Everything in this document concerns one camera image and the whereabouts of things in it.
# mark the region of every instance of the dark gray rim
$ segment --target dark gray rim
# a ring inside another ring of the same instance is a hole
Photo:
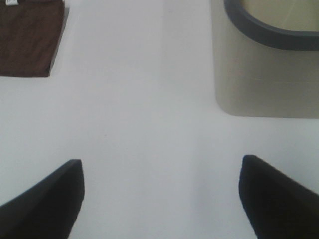
[[[291,31],[268,25],[249,14],[240,0],[224,0],[232,23],[246,36],[266,46],[283,50],[318,51],[318,31]]]

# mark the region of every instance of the beige bin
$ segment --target beige bin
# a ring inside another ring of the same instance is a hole
[[[211,0],[211,8],[220,107],[319,118],[319,0]]]

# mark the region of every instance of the tag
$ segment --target tag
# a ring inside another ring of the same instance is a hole
[[[19,3],[18,3],[18,0],[5,0],[5,5],[14,6],[14,5],[19,5]]]

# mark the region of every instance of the white floor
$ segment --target white floor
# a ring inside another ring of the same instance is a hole
[[[227,115],[209,0],[66,0],[49,78],[0,77],[0,203],[71,158],[70,239],[254,239],[237,184],[255,154],[319,193],[319,120]]]

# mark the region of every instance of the brown cloth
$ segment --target brown cloth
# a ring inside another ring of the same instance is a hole
[[[47,77],[63,17],[62,0],[0,0],[0,75]]]

